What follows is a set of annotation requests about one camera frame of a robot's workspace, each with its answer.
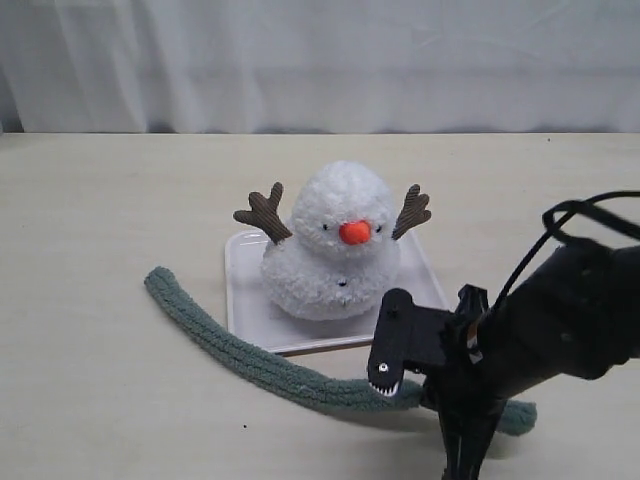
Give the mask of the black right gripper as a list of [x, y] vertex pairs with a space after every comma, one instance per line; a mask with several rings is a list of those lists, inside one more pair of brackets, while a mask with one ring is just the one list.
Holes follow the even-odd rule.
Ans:
[[455, 310], [422, 307], [419, 327], [425, 401], [438, 409], [446, 454], [441, 479], [477, 480], [508, 406], [510, 326], [484, 288], [466, 284]]

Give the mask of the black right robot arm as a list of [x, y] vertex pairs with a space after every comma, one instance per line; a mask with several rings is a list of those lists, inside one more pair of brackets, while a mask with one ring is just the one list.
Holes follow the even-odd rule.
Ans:
[[507, 401], [564, 374], [596, 380], [639, 355], [639, 249], [560, 247], [503, 302], [442, 334], [430, 369], [446, 479], [476, 479]]

